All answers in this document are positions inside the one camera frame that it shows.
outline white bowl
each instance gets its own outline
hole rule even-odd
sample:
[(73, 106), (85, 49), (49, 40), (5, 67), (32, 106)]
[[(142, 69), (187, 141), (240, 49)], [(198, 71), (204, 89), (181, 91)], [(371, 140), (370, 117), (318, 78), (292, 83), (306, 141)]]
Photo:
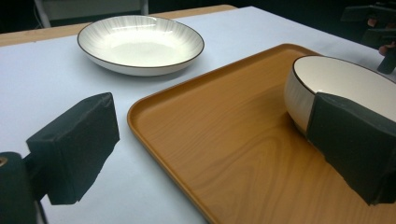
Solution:
[(396, 122), (396, 83), (354, 63), (305, 56), (294, 62), (284, 95), (286, 108), (302, 133), (306, 133), (319, 91), (347, 98)]
[(120, 16), (94, 22), (78, 44), (95, 63), (126, 75), (164, 75), (189, 66), (204, 50), (190, 27), (163, 18)]

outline plate rim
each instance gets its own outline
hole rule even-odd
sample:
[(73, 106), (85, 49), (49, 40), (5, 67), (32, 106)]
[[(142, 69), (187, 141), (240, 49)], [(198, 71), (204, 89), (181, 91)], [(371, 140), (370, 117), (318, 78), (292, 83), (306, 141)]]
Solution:
[[(184, 61), (182, 61), (182, 62), (180, 62), (180, 63), (171, 63), (171, 64), (168, 64), (168, 65), (161, 65), (161, 66), (136, 66), (136, 65), (128, 65), (128, 64), (122, 64), (122, 63), (114, 63), (114, 62), (111, 62), (111, 61), (108, 61), (108, 60), (104, 60), (104, 59), (102, 59), (102, 58), (99, 58), (99, 57), (97, 57), (97, 56), (95, 56), (95, 55), (89, 53), (87, 50), (85, 50), (85, 49), (81, 46), (80, 37), (81, 37), (81, 34), (83, 34), (83, 32), (86, 31), (86, 29), (88, 29), (89, 27), (94, 26), (95, 24), (97, 24), (97, 23), (99, 23), (99, 22), (114, 20), (114, 19), (116, 19), (116, 18), (121, 18), (121, 17), (129, 17), (129, 18), (132, 18), (132, 17), (154, 18), (154, 19), (160, 19), (160, 20), (163, 20), (163, 21), (170, 21), (170, 22), (176, 23), (177, 25), (181, 25), (181, 26), (183, 26), (183, 27), (186, 27), (187, 29), (192, 30), (196, 35), (198, 35), (199, 39), (201, 39), (201, 41), (202, 41), (202, 47), (201, 47), (201, 49), (199, 50), (199, 52), (198, 52), (196, 55), (194, 55), (193, 57), (189, 58), (188, 60), (184, 60)], [(95, 58), (96, 60), (99, 60), (100, 62), (103, 62), (103, 63), (110, 63), (110, 64), (113, 64), (113, 65), (121, 66), (121, 67), (125, 67), (125, 68), (139, 68), (139, 69), (158, 69), (158, 68), (172, 67), (172, 66), (181, 65), (181, 64), (183, 64), (183, 63), (188, 63), (188, 62), (190, 62), (190, 61), (196, 59), (199, 55), (201, 55), (202, 52), (203, 52), (204, 49), (205, 49), (205, 41), (204, 41), (204, 39), (202, 38), (202, 36), (201, 36), (196, 30), (192, 29), (190, 26), (188, 26), (188, 25), (186, 25), (186, 24), (184, 24), (184, 23), (181, 23), (181, 22), (179, 22), (179, 21), (169, 20), (169, 19), (162, 18), (162, 17), (143, 16), (143, 15), (116, 16), (116, 17), (110, 17), (110, 18), (106, 18), (106, 19), (103, 19), (103, 20), (99, 20), (99, 21), (94, 21), (94, 22), (92, 22), (92, 23), (86, 25), (84, 28), (82, 28), (82, 29), (78, 32), (78, 35), (77, 35), (77, 42), (78, 42), (79, 47), (80, 47), (86, 54), (90, 55), (91, 57)]]

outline wood grain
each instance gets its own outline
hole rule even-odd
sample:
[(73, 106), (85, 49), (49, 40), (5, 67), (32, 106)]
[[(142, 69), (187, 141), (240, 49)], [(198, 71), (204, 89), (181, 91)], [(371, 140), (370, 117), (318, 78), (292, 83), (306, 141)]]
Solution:
[(283, 45), (161, 91), (128, 122), (212, 223), (392, 223), (368, 206), (295, 129), (283, 88), (298, 57)]
[[(192, 9), (157, 13), (157, 14), (151, 14), (151, 16), (163, 17), (166, 19), (175, 19), (175, 18), (202, 15), (202, 14), (220, 12), (220, 11), (232, 10), (232, 9), (236, 9), (236, 7), (229, 5), (220, 5), (213, 7), (198, 7)], [(0, 35), (0, 47), (34, 42), (39, 40), (53, 39), (53, 38), (64, 37), (69, 35), (77, 35), (78, 32), (88, 24), (89, 23), (82, 23), (75, 25), (46, 28), (46, 29), (37, 29), (37, 30), (2, 34)]]

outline wooden table edge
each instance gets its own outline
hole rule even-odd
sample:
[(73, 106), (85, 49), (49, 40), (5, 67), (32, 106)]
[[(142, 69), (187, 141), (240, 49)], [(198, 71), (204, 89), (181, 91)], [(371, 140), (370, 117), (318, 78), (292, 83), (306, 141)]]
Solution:
[[(236, 7), (230, 5), (218, 5), (213, 7), (198, 7), (198, 8), (191, 8), (191, 9), (184, 9), (184, 10), (177, 10), (177, 11), (170, 11), (163, 13), (155, 13), (155, 14), (150, 14), (150, 16), (162, 17), (166, 19), (175, 19), (175, 18), (203, 15), (203, 14), (232, 10), (232, 9), (236, 9)], [(64, 37), (69, 35), (77, 35), (78, 32), (88, 24), (90, 23), (88, 22), (88, 23), (81, 23), (74, 25), (51, 27), (46, 29), (37, 29), (37, 30), (1, 34), (0, 47), (34, 42), (39, 40), (53, 39), (53, 38)]]

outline white tablecloth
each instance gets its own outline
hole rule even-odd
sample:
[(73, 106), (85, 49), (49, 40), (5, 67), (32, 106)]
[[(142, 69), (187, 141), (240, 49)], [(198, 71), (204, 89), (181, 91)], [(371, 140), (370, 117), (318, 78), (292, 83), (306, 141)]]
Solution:
[[(0, 151), (24, 157), (29, 153), (26, 139), (65, 110), (98, 93), (114, 95), (120, 141), (79, 203), (42, 200), (49, 223), (205, 223), (131, 133), (127, 112), (142, 97), (283, 43), (372, 70), (383, 59), (375, 49), (255, 7), (177, 21), (202, 35), (205, 50), (187, 69), (161, 77), (108, 71), (89, 61), (75, 36), (0, 48)], [(396, 80), (395, 73), (387, 77)]]

